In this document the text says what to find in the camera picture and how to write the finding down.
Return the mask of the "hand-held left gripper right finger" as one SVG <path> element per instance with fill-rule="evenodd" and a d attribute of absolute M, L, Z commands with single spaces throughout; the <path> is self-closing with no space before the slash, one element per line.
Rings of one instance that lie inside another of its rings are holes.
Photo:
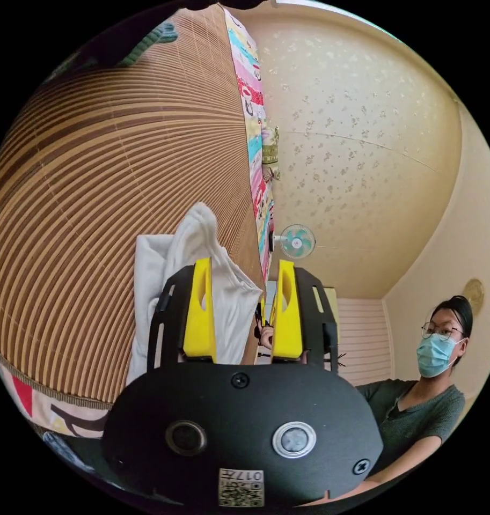
<path fill-rule="evenodd" d="M 279 261 L 272 337 L 272 359 L 299 359 L 302 325 L 294 263 Z"/>

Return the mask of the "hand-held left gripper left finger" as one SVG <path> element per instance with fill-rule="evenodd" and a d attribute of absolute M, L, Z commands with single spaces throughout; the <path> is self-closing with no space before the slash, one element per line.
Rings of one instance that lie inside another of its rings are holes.
<path fill-rule="evenodd" d="M 183 351 L 186 357 L 216 357 L 211 258 L 194 265 Z"/>

